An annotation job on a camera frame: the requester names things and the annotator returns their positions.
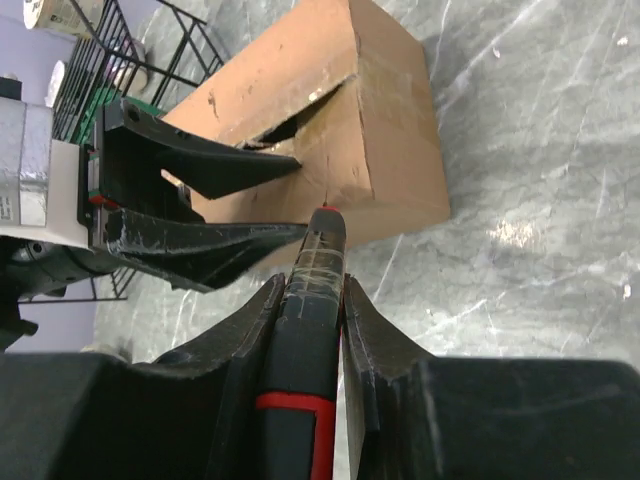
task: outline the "black wire shelf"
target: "black wire shelf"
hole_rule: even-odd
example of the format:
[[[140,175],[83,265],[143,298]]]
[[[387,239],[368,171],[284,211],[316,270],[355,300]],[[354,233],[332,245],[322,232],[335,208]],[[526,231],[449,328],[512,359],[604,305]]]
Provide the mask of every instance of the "black wire shelf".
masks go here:
[[[20,302],[20,305],[48,305],[55,303],[94,303],[94,302],[123,302],[128,300],[126,295],[127,288],[136,276],[136,271],[131,268],[120,268],[114,273],[110,273],[109,281],[111,284],[110,292],[101,295],[96,287],[96,279],[91,278],[91,296],[87,298],[30,298]]]
[[[68,62],[66,75],[56,97],[53,138],[64,142],[83,144],[89,142],[97,109],[115,98],[127,97],[138,75],[158,75],[161,81],[152,92],[149,103],[132,99],[150,113],[160,115],[158,108],[170,82],[197,88],[219,70],[223,61],[207,34],[206,21],[176,7],[166,0],[156,0],[159,8],[173,14],[182,36],[169,64],[158,67],[140,55],[140,44],[131,34],[117,0],[105,0],[100,23],[93,28],[77,0],[69,0],[78,13],[91,38],[78,39]],[[204,55],[198,48],[195,35],[204,39]],[[176,73],[186,53],[195,56],[203,71],[201,78],[186,78]]]

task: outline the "gray marble floor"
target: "gray marble floor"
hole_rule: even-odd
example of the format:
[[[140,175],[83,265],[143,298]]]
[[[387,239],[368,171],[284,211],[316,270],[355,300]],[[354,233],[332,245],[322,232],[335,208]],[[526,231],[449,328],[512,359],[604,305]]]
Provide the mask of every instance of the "gray marble floor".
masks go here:
[[[229,55],[290,0],[185,0]],[[387,0],[425,48],[453,218],[349,252],[379,310],[434,354],[640,367],[640,2]],[[140,277],[100,341],[149,360],[235,310]],[[344,402],[336,479],[347,478]]]

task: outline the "black plastic bracket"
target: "black plastic bracket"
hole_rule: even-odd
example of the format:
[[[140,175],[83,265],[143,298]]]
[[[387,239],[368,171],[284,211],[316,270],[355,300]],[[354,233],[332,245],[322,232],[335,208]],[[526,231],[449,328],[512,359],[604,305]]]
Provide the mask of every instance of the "black plastic bracket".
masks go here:
[[[9,100],[22,100],[22,82],[0,77],[0,97]]]
[[[284,295],[277,275],[152,364],[0,355],[0,478],[261,478],[255,401]],[[640,377],[630,366],[434,357],[352,278],[344,312],[352,480],[637,478]],[[308,471],[305,449],[290,446],[292,472]]]
[[[167,171],[208,199],[260,185],[300,168],[295,158],[242,150],[177,129],[126,100],[100,109],[96,122],[100,194],[117,205],[163,217],[175,188]]]
[[[89,203],[89,162],[93,148],[90,145],[81,145],[78,149],[78,216],[80,225],[87,229],[93,226],[93,207]]]
[[[175,288],[206,293],[234,282],[274,250],[300,240],[306,225],[178,223],[129,209],[101,208],[94,248]]]
[[[24,335],[35,335],[38,325],[22,320],[17,300],[0,302],[0,352],[4,352]]]

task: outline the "brown cardboard box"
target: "brown cardboard box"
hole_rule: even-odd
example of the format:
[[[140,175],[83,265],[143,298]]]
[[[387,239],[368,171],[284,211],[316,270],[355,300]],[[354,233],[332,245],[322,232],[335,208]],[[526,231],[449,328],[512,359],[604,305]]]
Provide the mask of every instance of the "brown cardboard box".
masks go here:
[[[218,200],[194,195],[208,222],[306,223],[326,201],[357,245],[449,217],[422,46],[371,0],[301,0],[165,117],[229,145],[276,141],[265,132],[288,119],[295,135],[275,132],[266,151],[302,168]]]

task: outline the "red stripe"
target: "red stripe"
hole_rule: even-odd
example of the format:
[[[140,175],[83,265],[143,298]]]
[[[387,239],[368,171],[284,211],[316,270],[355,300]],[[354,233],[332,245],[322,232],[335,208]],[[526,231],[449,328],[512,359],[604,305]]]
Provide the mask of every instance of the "red stripe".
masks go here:
[[[333,445],[336,435],[336,404],[324,398],[301,393],[271,392],[256,399],[256,408],[288,408],[316,415],[311,480],[333,478]]]
[[[92,203],[94,205],[106,205],[107,207],[111,207],[111,208],[120,208],[120,205],[118,205],[117,203],[109,200],[108,198],[103,197],[100,194],[94,195],[93,197],[89,198],[89,203]]]

